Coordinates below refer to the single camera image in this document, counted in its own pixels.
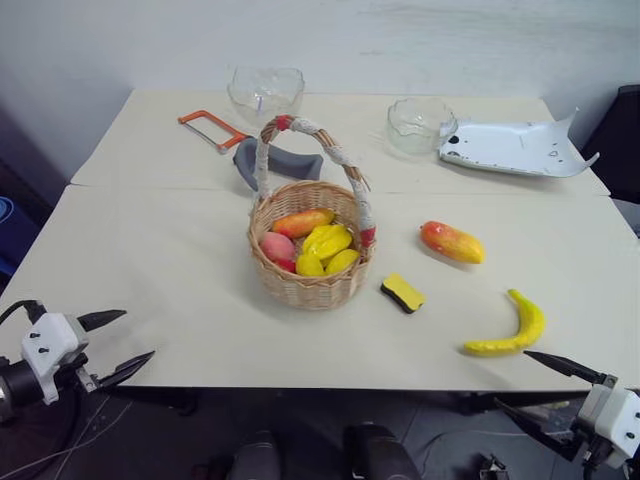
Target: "basket handle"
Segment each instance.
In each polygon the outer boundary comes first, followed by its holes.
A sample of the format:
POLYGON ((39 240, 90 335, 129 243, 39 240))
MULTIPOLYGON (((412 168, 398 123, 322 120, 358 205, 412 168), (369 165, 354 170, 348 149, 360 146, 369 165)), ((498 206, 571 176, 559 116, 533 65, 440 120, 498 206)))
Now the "basket handle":
POLYGON ((258 180, 259 201, 266 200, 271 196, 269 188, 268 156, 269 143, 283 130, 302 132, 315 138, 331 160, 344 169, 344 173, 351 183, 353 194, 356 197, 358 207, 358 224, 360 227, 360 239, 364 248, 373 245, 376 235, 376 225, 371 214, 371 205, 367 199, 367 189, 369 185, 362 176, 360 169, 356 167, 347 153, 336 141, 322 128, 315 123, 301 117, 292 115, 279 115, 267 123, 258 136, 258 146, 256 148, 256 176, 258 180))

